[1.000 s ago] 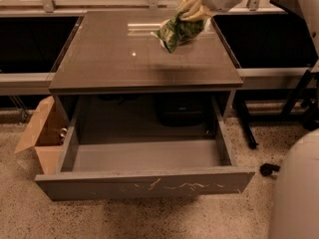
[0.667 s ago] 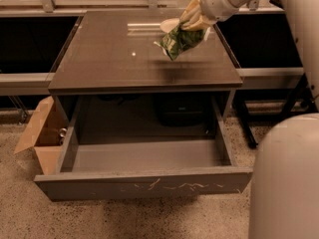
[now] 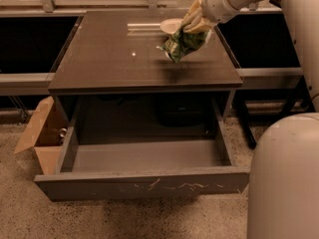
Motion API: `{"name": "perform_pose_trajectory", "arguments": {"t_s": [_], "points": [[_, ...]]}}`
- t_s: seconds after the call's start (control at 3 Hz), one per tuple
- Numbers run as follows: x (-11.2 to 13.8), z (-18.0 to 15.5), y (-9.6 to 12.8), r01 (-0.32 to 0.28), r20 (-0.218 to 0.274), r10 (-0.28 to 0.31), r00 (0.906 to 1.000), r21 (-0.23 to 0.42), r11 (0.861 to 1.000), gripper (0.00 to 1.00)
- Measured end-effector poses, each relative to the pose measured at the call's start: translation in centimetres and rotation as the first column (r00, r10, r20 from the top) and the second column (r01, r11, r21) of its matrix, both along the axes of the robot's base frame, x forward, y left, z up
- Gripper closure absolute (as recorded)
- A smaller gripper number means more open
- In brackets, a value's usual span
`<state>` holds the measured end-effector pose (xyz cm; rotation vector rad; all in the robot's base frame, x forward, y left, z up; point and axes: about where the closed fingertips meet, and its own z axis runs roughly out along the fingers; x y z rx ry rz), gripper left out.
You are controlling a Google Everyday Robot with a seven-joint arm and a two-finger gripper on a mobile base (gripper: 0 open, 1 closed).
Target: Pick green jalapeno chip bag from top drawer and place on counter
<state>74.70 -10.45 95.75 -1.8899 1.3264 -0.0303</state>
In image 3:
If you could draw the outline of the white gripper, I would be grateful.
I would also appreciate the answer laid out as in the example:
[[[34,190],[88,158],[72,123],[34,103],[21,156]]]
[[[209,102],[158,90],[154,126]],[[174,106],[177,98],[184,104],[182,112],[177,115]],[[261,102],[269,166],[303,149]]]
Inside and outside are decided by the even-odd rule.
[[[238,10],[228,0],[194,0],[181,25],[185,33],[197,34],[211,30],[215,23],[228,22],[237,14]]]

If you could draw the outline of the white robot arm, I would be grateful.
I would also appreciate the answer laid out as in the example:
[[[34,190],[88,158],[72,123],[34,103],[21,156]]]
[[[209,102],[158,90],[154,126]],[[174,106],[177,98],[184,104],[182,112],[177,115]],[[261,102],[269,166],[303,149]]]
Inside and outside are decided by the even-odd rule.
[[[183,22],[196,33],[261,0],[195,0]],[[247,239],[319,239],[319,0],[279,0],[313,113],[286,117],[260,138],[251,162]]]

